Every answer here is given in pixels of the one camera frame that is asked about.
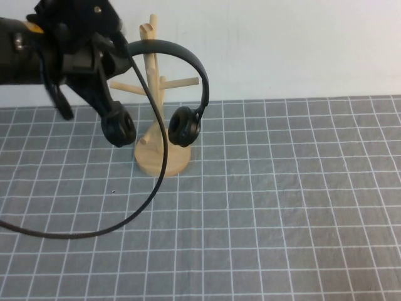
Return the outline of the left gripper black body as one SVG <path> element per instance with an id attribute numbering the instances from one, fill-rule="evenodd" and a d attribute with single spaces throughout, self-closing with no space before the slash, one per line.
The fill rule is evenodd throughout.
<path id="1" fill-rule="evenodd" d="M 122 21 L 110 1 L 40 1 L 26 19 L 43 30 L 29 42 L 35 75 L 93 73 L 105 44 L 124 54 Z"/>

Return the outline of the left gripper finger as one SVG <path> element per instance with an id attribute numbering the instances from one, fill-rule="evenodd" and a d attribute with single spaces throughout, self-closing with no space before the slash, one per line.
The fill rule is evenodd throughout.
<path id="1" fill-rule="evenodd" d="M 107 77 L 124 74 L 131 68 L 127 57 L 114 45 L 102 45 L 102 66 Z"/>
<path id="2" fill-rule="evenodd" d="M 109 113 L 109 89 L 103 72 L 70 75 L 66 78 L 66 83 L 100 117 Z"/>

